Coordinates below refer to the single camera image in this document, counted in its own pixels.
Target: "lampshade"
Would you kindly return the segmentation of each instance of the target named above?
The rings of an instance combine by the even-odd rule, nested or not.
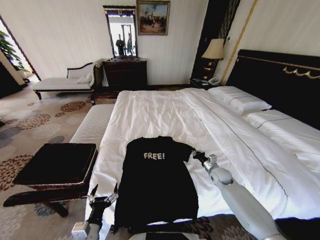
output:
[[[215,38],[211,42],[202,55],[204,59],[223,59],[224,58],[224,39]]]

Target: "green leaves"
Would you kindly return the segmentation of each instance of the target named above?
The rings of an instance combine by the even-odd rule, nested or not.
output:
[[[6,40],[6,38],[9,37],[6,33],[0,30],[0,49],[3,52],[3,54],[6,56],[6,58],[12,63],[13,60],[16,60],[18,62],[18,65],[13,65],[13,67],[19,71],[25,71],[28,72],[22,62],[19,56],[16,55],[16,50],[13,48],[13,45]]]

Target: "black headboard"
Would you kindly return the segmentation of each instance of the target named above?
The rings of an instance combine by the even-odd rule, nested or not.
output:
[[[241,49],[226,83],[320,130],[320,57]]]

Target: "patterned carpet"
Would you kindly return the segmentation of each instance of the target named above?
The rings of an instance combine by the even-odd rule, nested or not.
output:
[[[91,108],[87,93],[42,93],[38,100],[26,87],[0,99],[0,239],[71,240],[75,222],[83,221],[85,200],[64,202],[67,217],[60,217],[43,204],[2,207],[16,193],[30,191],[12,183],[16,174],[44,143],[68,143]],[[176,230],[199,234],[208,240],[252,240],[232,215],[202,217],[175,225]],[[125,229],[109,239],[128,239]]]

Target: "framed painting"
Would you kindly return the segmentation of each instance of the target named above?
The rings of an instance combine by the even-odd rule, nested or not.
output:
[[[170,1],[136,1],[139,35],[168,35]]]

